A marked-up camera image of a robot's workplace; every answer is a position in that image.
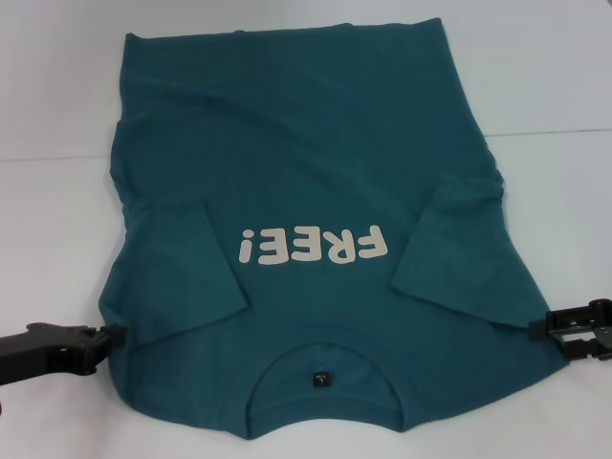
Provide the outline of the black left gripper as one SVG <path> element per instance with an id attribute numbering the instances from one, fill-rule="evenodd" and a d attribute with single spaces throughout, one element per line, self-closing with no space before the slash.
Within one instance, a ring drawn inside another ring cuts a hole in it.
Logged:
<path id="1" fill-rule="evenodd" d="M 29 324 L 24 333 L 0 338 L 0 386 L 53 373 L 93 375 L 125 339 L 126 328 L 119 325 Z"/>

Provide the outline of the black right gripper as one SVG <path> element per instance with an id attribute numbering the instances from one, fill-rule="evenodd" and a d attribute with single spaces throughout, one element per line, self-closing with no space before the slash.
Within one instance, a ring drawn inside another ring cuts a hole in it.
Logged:
<path id="1" fill-rule="evenodd" d="M 569 361 L 612 360 L 612 300 L 596 299 L 586 306 L 549 311 L 544 319 L 532 321 L 528 332 L 530 340 L 592 332 L 593 339 L 558 339 L 564 357 Z"/>

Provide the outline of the teal T-shirt with FREE print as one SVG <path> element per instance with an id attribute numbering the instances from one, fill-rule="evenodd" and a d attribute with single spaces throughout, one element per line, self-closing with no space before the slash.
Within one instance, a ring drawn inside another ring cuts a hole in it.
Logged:
<path id="1" fill-rule="evenodd" d="M 125 37 L 99 301 L 142 414 L 406 431 L 566 365 L 439 19 Z"/>

